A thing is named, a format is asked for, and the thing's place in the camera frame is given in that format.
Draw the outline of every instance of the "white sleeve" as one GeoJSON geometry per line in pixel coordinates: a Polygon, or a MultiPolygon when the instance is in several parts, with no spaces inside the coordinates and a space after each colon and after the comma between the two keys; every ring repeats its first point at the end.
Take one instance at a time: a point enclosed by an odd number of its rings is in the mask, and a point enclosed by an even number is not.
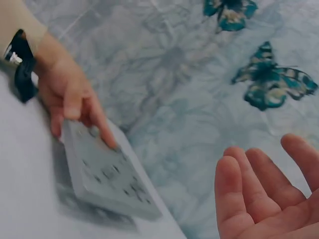
{"type": "Polygon", "coordinates": [[[21,0],[0,0],[0,59],[10,45],[14,35],[25,32],[33,55],[43,39],[47,28],[41,24],[21,0]]]}

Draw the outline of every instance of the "white remote control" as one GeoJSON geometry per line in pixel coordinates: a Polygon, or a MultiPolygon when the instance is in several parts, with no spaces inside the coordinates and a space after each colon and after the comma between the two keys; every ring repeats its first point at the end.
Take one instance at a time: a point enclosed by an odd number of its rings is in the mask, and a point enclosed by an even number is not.
{"type": "Polygon", "coordinates": [[[63,134],[72,186],[80,200],[147,220],[161,216],[121,148],[111,150],[96,128],[88,129],[80,122],[66,120],[63,134]]]}

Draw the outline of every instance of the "blue patterned fabric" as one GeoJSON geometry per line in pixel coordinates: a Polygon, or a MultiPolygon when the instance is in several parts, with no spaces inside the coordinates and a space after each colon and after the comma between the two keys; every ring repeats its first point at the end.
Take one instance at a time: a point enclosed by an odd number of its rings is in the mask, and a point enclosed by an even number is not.
{"type": "Polygon", "coordinates": [[[294,185],[309,195],[301,172],[281,149],[280,137],[292,132],[319,146],[318,97],[301,101],[287,98],[281,108],[261,112],[242,100],[248,81],[229,84],[265,41],[272,43],[277,62],[319,75],[319,14],[312,10],[319,9],[319,2],[276,2],[257,13],[248,28],[221,47],[200,71],[193,72],[187,85],[129,135],[188,239],[219,238],[214,172],[217,160],[229,146],[261,148],[294,185]]]}
{"type": "Polygon", "coordinates": [[[82,66],[188,239],[218,238],[214,172],[228,146],[260,147],[309,195],[279,139],[319,146],[318,97],[261,112],[242,100],[248,81],[229,83],[265,41],[318,83],[318,0],[255,0],[244,29],[217,35],[202,0],[26,2],[82,66]]]}
{"type": "Polygon", "coordinates": [[[218,27],[221,31],[239,31],[246,26],[246,19],[250,19],[258,9],[251,0],[204,0],[205,16],[218,13],[218,27]]]}
{"type": "Polygon", "coordinates": [[[252,106],[264,111],[281,107],[289,94],[294,100],[312,95],[318,85],[305,72],[280,67],[275,61],[269,41],[259,47],[248,66],[241,68],[232,83],[253,81],[244,96],[252,106]]]}

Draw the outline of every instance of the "finger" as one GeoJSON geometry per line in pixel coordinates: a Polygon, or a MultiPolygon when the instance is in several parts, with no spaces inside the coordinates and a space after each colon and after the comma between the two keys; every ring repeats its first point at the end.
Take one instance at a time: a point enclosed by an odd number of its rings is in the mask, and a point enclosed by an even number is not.
{"type": "Polygon", "coordinates": [[[59,138],[61,137],[61,129],[63,124],[63,108],[62,107],[51,107],[50,108],[51,114],[51,131],[52,134],[59,138]]]}
{"type": "Polygon", "coordinates": [[[243,149],[238,147],[228,148],[225,150],[224,156],[235,158],[239,164],[246,209],[256,223],[281,211],[278,204],[268,197],[243,149]]]}
{"type": "Polygon", "coordinates": [[[69,80],[64,93],[64,116],[69,120],[81,117],[83,85],[81,81],[69,80]]]}
{"type": "Polygon", "coordinates": [[[246,155],[266,193],[282,210],[306,200],[263,151],[251,148],[246,155]]]}
{"type": "Polygon", "coordinates": [[[287,134],[281,144],[290,157],[301,169],[310,189],[314,192],[319,188],[319,153],[303,138],[287,134]]]}
{"type": "Polygon", "coordinates": [[[240,168],[236,159],[232,157],[224,156],[217,163],[215,203],[221,238],[235,239],[254,225],[245,207],[240,168]]]}
{"type": "Polygon", "coordinates": [[[116,148],[117,143],[109,128],[104,111],[99,103],[97,96],[94,94],[91,98],[86,99],[90,107],[90,119],[92,123],[100,130],[101,138],[110,148],[116,148]]]}
{"type": "Polygon", "coordinates": [[[90,109],[88,108],[88,104],[86,104],[85,99],[82,103],[82,114],[80,121],[88,128],[92,127],[92,121],[90,119],[90,109]]]}
{"type": "Polygon", "coordinates": [[[317,239],[319,235],[319,223],[300,228],[296,231],[289,232],[273,239],[317,239]]]}
{"type": "Polygon", "coordinates": [[[64,120],[63,101],[60,97],[54,95],[46,84],[39,83],[39,89],[40,97],[50,113],[51,132],[55,137],[60,137],[64,120]]]}

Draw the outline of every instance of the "floral pattern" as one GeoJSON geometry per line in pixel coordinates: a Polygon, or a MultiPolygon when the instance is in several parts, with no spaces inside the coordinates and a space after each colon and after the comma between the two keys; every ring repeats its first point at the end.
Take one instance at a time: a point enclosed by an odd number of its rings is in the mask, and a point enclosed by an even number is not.
{"type": "Polygon", "coordinates": [[[278,62],[318,76],[317,0],[256,0],[244,29],[218,35],[202,0],[67,2],[27,0],[83,67],[187,238],[219,238],[214,171],[228,146],[260,147],[307,191],[279,139],[293,132],[319,146],[318,98],[260,112],[241,100],[246,82],[230,82],[265,41],[278,62]]]}

